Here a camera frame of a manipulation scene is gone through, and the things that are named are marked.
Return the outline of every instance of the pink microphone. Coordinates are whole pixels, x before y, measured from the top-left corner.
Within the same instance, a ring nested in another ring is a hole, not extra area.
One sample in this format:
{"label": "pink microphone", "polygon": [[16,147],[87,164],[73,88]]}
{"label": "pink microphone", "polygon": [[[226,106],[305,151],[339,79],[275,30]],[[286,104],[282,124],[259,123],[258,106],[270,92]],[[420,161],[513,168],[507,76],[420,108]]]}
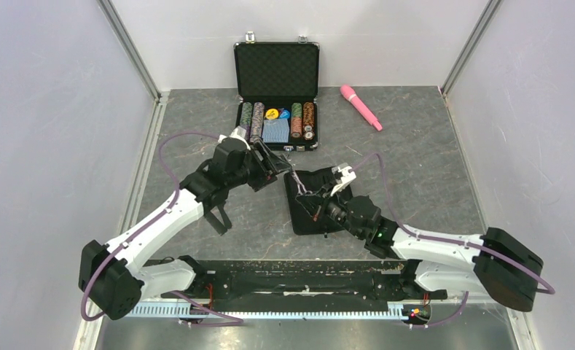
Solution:
{"label": "pink microphone", "polygon": [[348,85],[343,85],[341,87],[341,94],[347,101],[350,101],[358,112],[362,114],[362,117],[373,126],[373,128],[377,129],[377,131],[382,131],[382,125],[380,124],[379,120],[373,115],[373,113],[367,108],[367,105],[364,104],[358,96],[356,96],[356,91],[354,91]]}

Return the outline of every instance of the case lid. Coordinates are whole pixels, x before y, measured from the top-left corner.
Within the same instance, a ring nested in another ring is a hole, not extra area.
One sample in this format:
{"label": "case lid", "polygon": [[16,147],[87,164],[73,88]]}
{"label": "case lid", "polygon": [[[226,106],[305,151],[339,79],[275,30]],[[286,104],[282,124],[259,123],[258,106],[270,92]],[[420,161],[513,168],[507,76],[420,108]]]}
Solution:
{"label": "case lid", "polygon": [[238,93],[243,98],[317,96],[317,43],[239,42],[234,54]]}

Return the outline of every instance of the metal corner post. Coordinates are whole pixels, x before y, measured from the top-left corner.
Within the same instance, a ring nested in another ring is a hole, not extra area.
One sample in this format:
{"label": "metal corner post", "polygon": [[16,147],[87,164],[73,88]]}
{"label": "metal corner post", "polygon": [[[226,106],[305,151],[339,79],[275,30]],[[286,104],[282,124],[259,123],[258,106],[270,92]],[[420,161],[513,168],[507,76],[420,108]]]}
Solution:
{"label": "metal corner post", "polygon": [[489,0],[487,6],[480,14],[480,18],[478,18],[478,22],[476,22],[476,26],[472,29],[472,33],[469,35],[467,42],[463,46],[461,53],[459,54],[457,61],[453,65],[446,81],[444,81],[444,85],[440,88],[442,96],[446,97],[446,95],[450,92],[453,88],[455,82],[461,71],[463,70],[465,64],[467,63],[469,57],[474,52],[474,48],[478,45],[482,34],[485,32],[485,29],[489,26],[491,19],[497,12],[499,5],[502,3],[503,0]]}
{"label": "metal corner post", "polygon": [[112,0],[97,0],[98,4],[101,6],[101,9],[105,13],[107,20],[111,24],[114,33],[116,34],[119,41],[122,43],[124,47],[124,51],[130,58],[130,61],[133,62],[135,69],[141,76],[141,80],[143,80],[144,85],[146,85],[146,89],[148,90],[149,94],[153,97],[155,101],[160,99],[161,93],[158,90],[158,87],[154,83],[152,76],[150,75],[148,68],[144,64],[144,61],[141,59],[139,52],[137,51],[133,40],[128,35],[126,31],[126,27],[124,27],[124,23],[122,23],[122,19],[117,14],[115,6],[112,3]]}

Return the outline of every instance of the black pouch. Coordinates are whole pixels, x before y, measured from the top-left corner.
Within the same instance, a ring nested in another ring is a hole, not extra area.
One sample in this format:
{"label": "black pouch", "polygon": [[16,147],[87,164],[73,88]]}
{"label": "black pouch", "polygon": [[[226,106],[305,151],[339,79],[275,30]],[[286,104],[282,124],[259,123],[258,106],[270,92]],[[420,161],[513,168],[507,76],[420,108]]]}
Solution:
{"label": "black pouch", "polygon": [[245,102],[264,104],[268,109],[286,109],[292,113],[292,104],[314,105],[313,138],[306,140],[304,133],[294,138],[289,133],[287,142],[267,142],[271,150],[311,151],[319,146],[319,115],[315,101],[318,92],[319,44],[307,42],[301,36],[298,42],[256,42],[254,34],[247,33],[245,42],[234,44],[235,72],[238,78],[240,106],[235,126],[240,125],[242,105]]}
{"label": "black pouch", "polygon": [[[332,168],[323,168],[317,171],[296,170],[296,174],[307,190],[313,192],[335,179],[332,175]],[[287,173],[283,176],[283,179],[285,180],[285,190],[287,191],[289,215],[292,218],[292,227],[294,228],[295,234],[299,236],[318,235],[344,230],[328,216],[323,216],[319,221],[313,221],[313,218],[307,213],[306,209],[296,200],[298,189],[292,175]],[[347,186],[337,195],[344,201],[349,201],[353,197],[351,186]]]}

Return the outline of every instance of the gray floor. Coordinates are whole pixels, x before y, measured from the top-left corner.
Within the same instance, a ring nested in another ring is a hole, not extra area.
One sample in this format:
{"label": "gray floor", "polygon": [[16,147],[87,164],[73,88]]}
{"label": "gray floor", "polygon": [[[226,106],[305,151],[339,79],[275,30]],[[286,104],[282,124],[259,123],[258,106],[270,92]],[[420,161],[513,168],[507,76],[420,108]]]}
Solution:
{"label": "gray floor", "polygon": [[[366,124],[340,95],[322,88],[318,98],[320,147],[291,153],[298,169],[351,165],[381,152],[388,184],[401,218],[417,228],[456,234],[481,233],[453,127],[436,87],[359,87],[361,99],[378,116],[382,132]],[[236,90],[176,90],[169,98],[160,138],[183,130],[229,133],[238,109]],[[184,178],[212,156],[214,140],[184,136],[167,147],[166,159]],[[379,168],[371,162],[357,174],[355,194],[369,194],[385,215]],[[171,193],[169,178],[154,159],[139,217]],[[197,259],[375,259],[350,234],[295,236],[281,183],[258,193],[240,187],[226,210],[234,228],[219,237],[199,220],[171,239],[155,258],[190,254]],[[453,306],[439,306],[437,317]],[[172,320],[123,319],[103,326],[100,349],[513,349],[501,306],[469,306],[454,323],[425,333],[388,322],[249,322],[248,327],[188,330]]]}

